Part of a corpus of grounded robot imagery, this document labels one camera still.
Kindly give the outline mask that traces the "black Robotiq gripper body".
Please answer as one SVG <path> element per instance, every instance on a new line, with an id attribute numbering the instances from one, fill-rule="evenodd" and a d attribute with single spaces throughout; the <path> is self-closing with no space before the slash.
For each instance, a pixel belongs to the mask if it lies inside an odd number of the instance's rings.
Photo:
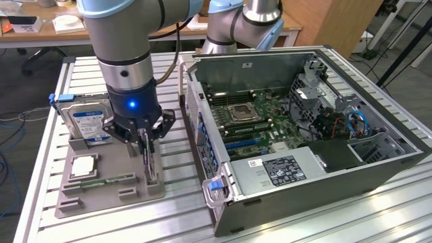
<path id="1" fill-rule="evenodd" d="M 157 102 L 156 80 L 133 90 L 116 90 L 106 86 L 109 101 L 116 116 L 136 119 L 138 124 L 145 120 L 153 125 L 161 116 L 162 109 Z"/>

